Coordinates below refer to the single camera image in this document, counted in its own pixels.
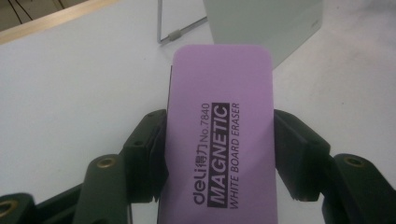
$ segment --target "eraser label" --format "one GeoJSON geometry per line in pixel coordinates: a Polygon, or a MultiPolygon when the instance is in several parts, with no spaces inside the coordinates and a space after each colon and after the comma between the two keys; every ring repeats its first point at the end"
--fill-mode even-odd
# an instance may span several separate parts
{"type": "Polygon", "coordinates": [[[239,104],[201,105],[193,201],[207,207],[238,208],[239,104]]]}

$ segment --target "white surface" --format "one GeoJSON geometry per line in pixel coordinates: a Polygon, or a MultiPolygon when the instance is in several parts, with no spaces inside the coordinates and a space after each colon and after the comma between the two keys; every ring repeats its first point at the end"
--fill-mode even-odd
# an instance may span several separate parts
{"type": "MultiPolygon", "coordinates": [[[[324,5],[322,28],[274,72],[276,108],[396,187],[396,2],[324,5]]],[[[156,9],[120,0],[0,46],[0,195],[26,191],[39,203],[75,186],[91,160],[119,152],[144,114],[166,107],[175,50],[212,40],[206,24],[159,47],[156,9]]],[[[321,202],[294,202],[279,179],[277,190],[279,223],[324,223],[321,202]]],[[[134,218],[155,223],[155,204],[134,206],[134,218]]]]}

